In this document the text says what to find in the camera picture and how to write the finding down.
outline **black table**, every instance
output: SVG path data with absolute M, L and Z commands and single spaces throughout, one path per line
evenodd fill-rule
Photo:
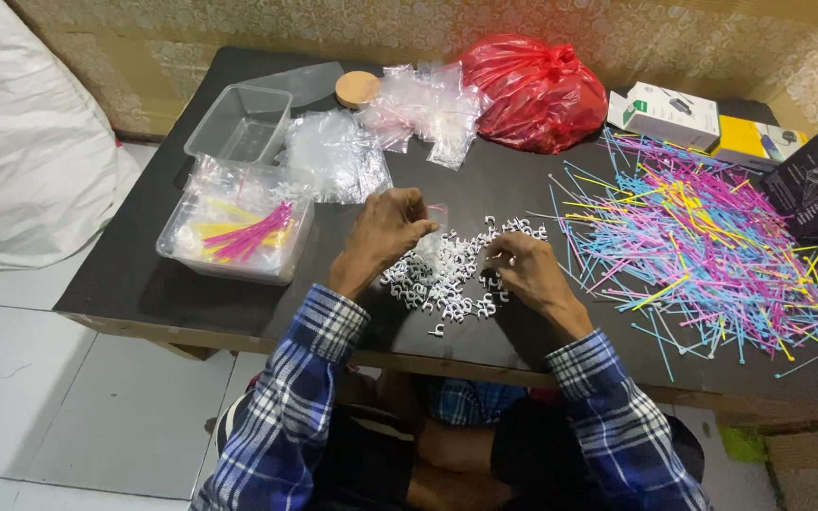
M 139 336 L 176 353 L 203 358 L 203 348 L 270 352 L 285 330 L 308 287 L 324 282 L 327 268 L 340 252 L 358 206 L 318 204 L 308 246 L 295 280 L 289 286 L 248 284 L 201 276 L 182 264 L 160 257 L 154 243 L 182 194 L 191 158 L 182 150 L 201 117 L 223 87 L 324 59 L 297 53 L 274 53 L 226 47 L 216 57 L 197 93 L 179 117 L 165 142 L 130 192 L 116 217 L 74 276 L 54 310 L 95 330 Z M 380 75 L 374 64 L 342 62 L 348 71 Z M 724 100 L 721 112 L 775 123 L 767 106 Z M 324 111 L 339 107 L 333 96 L 293 110 Z M 476 140 L 459 172 L 427 163 L 430 145 L 413 139 L 406 155 L 387 153 L 395 186 L 417 186 L 427 203 L 446 203 L 449 227 L 461 238 L 486 231 L 485 212 L 499 223 L 525 211 L 552 213 L 548 175 L 562 182 L 563 160 L 609 179 L 613 170 L 607 149 L 597 136 L 559 156 L 523 153 Z M 598 192 L 586 188 L 587 192 Z M 581 208 L 563 206 L 561 214 Z M 565 250 L 556 222 L 542 222 L 558 254 Z M 477 283 L 466 286 L 466 296 L 477 298 Z M 656 339 L 630 327 L 642 323 L 637 313 L 621 314 L 614 302 L 598 302 L 575 290 L 589 309 L 594 324 L 603 328 L 634 380 L 656 399 L 744 413 L 778 414 L 791 418 L 818 418 L 818 361 L 788 378 L 775 373 L 791 365 L 782 357 L 771 362 L 748 350 L 746 365 L 737 364 L 736 346 L 718 351 L 704 361 L 681 356 L 670 345 L 666 354 L 674 373 L 672 383 Z M 521 385 L 551 385 L 542 374 L 540 355 L 548 333 L 539 317 L 521 307 L 507 307 L 495 318 L 468 317 L 461 325 L 447 324 L 445 336 L 427 335 L 442 323 L 438 314 L 410 312 L 377 284 L 360 299 L 372 316 L 357 364 L 395 367 L 420 373 L 505 381 Z M 669 322 L 675 328 L 675 322 Z M 676 327 L 681 344 L 698 340 L 698 332 Z M 818 354 L 816 348 L 796 350 L 798 361 Z M 804 415 L 795 415 L 803 411 Z

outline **person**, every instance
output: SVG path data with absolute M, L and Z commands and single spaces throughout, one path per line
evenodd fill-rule
M 494 238 L 485 265 L 563 334 L 545 357 L 563 407 L 520 399 L 496 429 L 451 430 L 403 420 L 402 398 L 389 411 L 337 403 L 370 320 L 357 297 L 437 228 L 416 188 L 369 196 L 326 283 L 311 288 L 265 370 L 220 421 L 217 469 L 191 509 L 709 509 L 668 421 L 593 327 L 551 246 L 521 233 Z M 392 376 L 384 373 L 383 388 L 411 383 Z

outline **red plastic bag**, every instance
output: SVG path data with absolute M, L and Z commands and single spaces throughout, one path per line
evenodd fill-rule
M 462 81 L 494 100 L 478 133 L 515 149 L 556 154 L 605 121 L 605 87 L 570 44 L 550 47 L 523 35 L 489 35 L 467 48 Z

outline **yellow box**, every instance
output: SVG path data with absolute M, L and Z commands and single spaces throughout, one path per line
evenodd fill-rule
M 721 138 L 710 154 L 722 162 L 768 172 L 807 142 L 807 135 L 801 131 L 727 115 L 719 115 L 718 119 Z

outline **white tile floor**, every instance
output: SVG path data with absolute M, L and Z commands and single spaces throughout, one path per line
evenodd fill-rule
M 155 152 L 125 147 L 142 166 Z M 0 272 L 0 511 L 186 509 L 216 463 L 204 422 L 267 361 L 191 362 L 49 312 L 93 244 L 47 268 Z M 714 505 L 776 508 L 765 467 L 726 458 L 712 412 L 663 410 L 702 442 Z

